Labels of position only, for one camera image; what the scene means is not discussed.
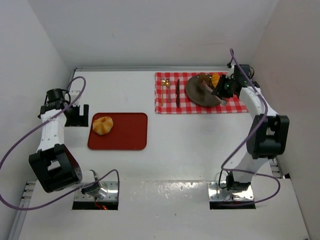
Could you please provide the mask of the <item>stainless steel tongs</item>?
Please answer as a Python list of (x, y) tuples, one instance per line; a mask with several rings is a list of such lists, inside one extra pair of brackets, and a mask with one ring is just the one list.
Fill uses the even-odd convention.
[(226, 101), (226, 100), (224, 100), (224, 99), (222, 99), (222, 98), (219, 98), (218, 96), (216, 96), (215, 94), (213, 94), (213, 91), (214, 91), (214, 90), (213, 90), (212, 88), (210, 88), (205, 81), (203, 81), (201, 84), (205, 87), (205, 89), (206, 89), (207, 91), (210, 92), (210, 94), (211, 94), (215, 99), (218, 100), (218, 102), (219, 102), (221, 105), (225, 106), (225, 105), (227, 104), (227, 101)]

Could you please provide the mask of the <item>orange striped croissant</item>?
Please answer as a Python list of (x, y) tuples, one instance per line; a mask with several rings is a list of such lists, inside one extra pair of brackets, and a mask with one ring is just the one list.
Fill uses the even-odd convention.
[(220, 80), (220, 75), (221, 75), (220, 72), (213, 72), (212, 73), (211, 82), (212, 82), (212, 85), (214, 88), (216, 88), (218, 85), (218, 82)]

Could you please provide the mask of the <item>brown chocolate croissant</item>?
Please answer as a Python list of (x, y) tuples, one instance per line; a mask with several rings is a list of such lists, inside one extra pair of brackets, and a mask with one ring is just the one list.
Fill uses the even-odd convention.
[(198, 83), (199, 84), (202, 84), (202, 83), (206, 83), (206, 85), (213, 89), (214, 86), (213, 86), (213, 82), (212, 82), (212, 75), (209, 75), (209, 74), (199, 74), (198, 75)]

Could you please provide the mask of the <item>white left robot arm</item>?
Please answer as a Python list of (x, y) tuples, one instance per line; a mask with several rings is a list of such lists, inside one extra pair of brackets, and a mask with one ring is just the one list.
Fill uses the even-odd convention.
[(80, 90), (55, 88), (46, 92), (40, 108), (41, 140), (29, 164), (47, 193), (78, 185), (83, 180), (80, 165), (65, 145), (65, 127), (88, 127), (89, 105), (80, 105)]

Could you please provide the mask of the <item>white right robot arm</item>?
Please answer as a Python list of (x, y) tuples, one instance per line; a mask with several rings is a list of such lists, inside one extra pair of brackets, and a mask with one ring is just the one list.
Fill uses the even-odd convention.
[(226, 169), (225, 189), (246, 191), (259, 169), (270, 159), (282, 155), (286, 148), (290, 120), (280, 115), (268, 104), (259, 84), (251, 80), (248, 64), (229, 63), (228, 73), (220, 76), (213, 95), (220, 98), (237, 98), (252, 117), (248, 136), (243, 141), (246, 153), (239, 164)]

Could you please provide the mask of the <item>dark metal plate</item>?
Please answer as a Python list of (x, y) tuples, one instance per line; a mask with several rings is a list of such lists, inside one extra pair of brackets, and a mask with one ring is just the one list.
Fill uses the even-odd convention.
[(190, 100), (204, 107), (221, 105), (202, 84), (198, 83), (198, 75), (192, 76), (186, 83), (185, 91)]

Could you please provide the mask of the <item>round orange bun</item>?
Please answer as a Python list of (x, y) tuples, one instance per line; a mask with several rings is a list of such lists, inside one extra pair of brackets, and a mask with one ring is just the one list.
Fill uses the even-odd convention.
[(113, 128), (113, 126), (114, 126), (113, 119), (109, 116), (104, 116), (93, 121), (92, 130), (96, 134), (103, 136), (108, 134)]

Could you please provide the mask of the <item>black knife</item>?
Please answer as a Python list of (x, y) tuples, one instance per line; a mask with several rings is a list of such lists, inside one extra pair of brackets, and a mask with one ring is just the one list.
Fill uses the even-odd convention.
[(176, 94), (176, 107), (180, 108), (180, 79), (178, 79), (176, 82), (175, 94)]

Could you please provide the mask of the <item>red checkered cloth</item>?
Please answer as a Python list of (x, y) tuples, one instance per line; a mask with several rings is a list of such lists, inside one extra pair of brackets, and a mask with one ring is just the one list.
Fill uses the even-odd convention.
[[(154, 105), (157, 114), (235, 114), (247, 113), (248, 110), (236, 96), (229, 98), (226, 105), (217, 105), (213, 107), (201, 106), (187, 96), (186, 84), (187, 81), (200, 74), (199, 72), (157, 72), (155, 74), (155, 90), (154, 90)], [(170, 95), (171, 102), (168, 101), (168, 90), (164, 87), (163, 98), (164, 104), (161, 106), (161, 78), (169, 79), (171, 82)], [(176, 105), (176, 83), (179, 83), (180, 108)]]

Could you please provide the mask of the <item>red plastic tray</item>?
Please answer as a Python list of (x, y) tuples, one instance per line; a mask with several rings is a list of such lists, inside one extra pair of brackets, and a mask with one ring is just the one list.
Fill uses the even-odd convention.
[(90, 130), (87, 146), (91, 150), (143, 150), (147, 145), (148, 116), (143, 112), (98, 112), (92, 121), (110, 117), (113, 127), (99, 135)]

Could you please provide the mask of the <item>gold spoon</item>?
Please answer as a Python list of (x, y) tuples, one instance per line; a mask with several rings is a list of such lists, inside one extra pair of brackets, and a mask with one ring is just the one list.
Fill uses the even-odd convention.
[(171, 98), (171, 81), (169, 78), (167, 78), (165, 80), (165, 86), (167, 87), (167, 98), (168, 98), (168, 102), (171, 103), (172, 102), (172, 98)]

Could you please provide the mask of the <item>gold fork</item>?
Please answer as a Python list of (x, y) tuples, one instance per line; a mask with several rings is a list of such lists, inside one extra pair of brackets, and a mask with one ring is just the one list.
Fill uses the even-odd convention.
[(164, 106), (164, 87), (166, 86), (166, 80), (164, 77), (161, 78), (161, 107)]

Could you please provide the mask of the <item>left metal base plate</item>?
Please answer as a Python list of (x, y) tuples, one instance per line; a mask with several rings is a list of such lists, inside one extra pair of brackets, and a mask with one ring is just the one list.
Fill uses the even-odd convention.
[(116, 181), (100, 181), (78, 189), (73, 198), (79, 203), (116, 203), (118, 201), (118, 183)]

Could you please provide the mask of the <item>metal base plate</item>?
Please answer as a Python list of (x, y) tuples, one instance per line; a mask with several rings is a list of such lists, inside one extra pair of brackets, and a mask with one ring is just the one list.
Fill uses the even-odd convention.
[(116, 203), (118, 201), (118, 183), (116, 181), (100, 181), (78, 189), (73, 198), (79, 203)]
[(249, 186), (247, 190), (227, 190), (225, 180), (208, 181), (208, 197), (210, 203), (229, 203), (229, 202), (253, 202), (254, 194), (252, 187)]

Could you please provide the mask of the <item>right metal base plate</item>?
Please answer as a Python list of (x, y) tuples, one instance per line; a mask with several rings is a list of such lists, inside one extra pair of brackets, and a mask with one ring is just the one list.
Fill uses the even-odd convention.
[(247, 190), (227, 190), (225, 180), (208, 181), (208, 197), (210, 203), (229, 203), (229, 202), (253, 202), (254, 194), (252, 187), (249, 186)]

